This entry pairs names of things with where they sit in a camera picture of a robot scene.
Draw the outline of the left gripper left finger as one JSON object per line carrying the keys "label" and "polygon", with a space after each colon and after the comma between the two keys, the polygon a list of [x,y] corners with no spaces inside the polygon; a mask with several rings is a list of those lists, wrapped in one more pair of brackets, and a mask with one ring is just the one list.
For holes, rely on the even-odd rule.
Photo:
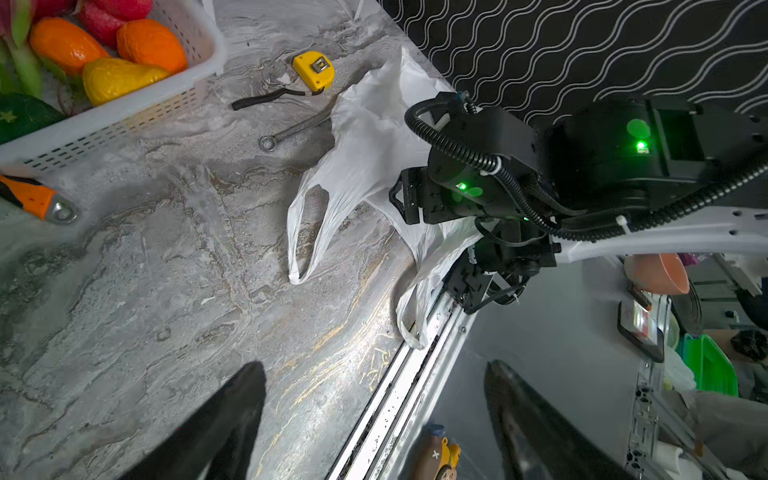
{"label": "left gripper left finger", "polygon": [[244,479],[266,400],[259,361],[245,364],[123,479]]}

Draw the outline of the white plastic grocery bag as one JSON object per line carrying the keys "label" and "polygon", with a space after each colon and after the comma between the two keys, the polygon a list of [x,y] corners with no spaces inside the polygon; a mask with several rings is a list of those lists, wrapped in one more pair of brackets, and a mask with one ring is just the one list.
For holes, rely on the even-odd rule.
{"label": "white plastic grocery bag", "polygon": [[[442,278],[480,234],[470,219],[439,225],[408,225],[390,203],[388,192],[402,170],[423,167],[429,146],[406,126],[408,107],[448,91],[400,49],[382,67],[341,93],[331,110],[335,145],[302,177],[287,214],[288,276],[293,285],[306,281],[321,262],[334,234],[362,202],[385,216],[409,247],[418,268],[396,305],[398,330],[414,349],[424,349],[436,329],[428,319]],[[305,196],[318,186],[328,205],[307,269],[300,269],[297,245]]]}

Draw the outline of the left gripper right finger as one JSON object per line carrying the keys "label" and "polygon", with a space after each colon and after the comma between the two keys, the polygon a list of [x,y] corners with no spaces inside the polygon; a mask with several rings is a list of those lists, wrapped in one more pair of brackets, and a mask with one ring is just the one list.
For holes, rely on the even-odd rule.
{"label": "left gripper right finger", "polygon": [[490,361],[484,393],[506,479],[630,479],[501,360]]}

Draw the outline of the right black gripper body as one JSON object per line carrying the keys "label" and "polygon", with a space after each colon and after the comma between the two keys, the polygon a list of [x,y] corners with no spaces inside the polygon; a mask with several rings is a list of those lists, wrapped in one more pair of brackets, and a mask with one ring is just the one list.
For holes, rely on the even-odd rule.
{"label": "right black gripper body", "polygon": [[402,170],[388,197],[407,225],[436,225],[480,216],[478,204],[435,183],[426,167]]}

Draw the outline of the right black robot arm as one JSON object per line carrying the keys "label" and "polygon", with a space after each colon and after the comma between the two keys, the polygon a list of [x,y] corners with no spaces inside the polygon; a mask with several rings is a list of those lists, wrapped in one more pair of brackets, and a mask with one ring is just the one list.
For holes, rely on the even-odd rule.
{"label": "right black robot arm", "polygon": [[389,192],[409,224],[469,218],[447,288],[466,313],[601,256],[767,251],[767,122],[670,97],[600,100],[537,130],[441,93],[405,112],[429,146]]}

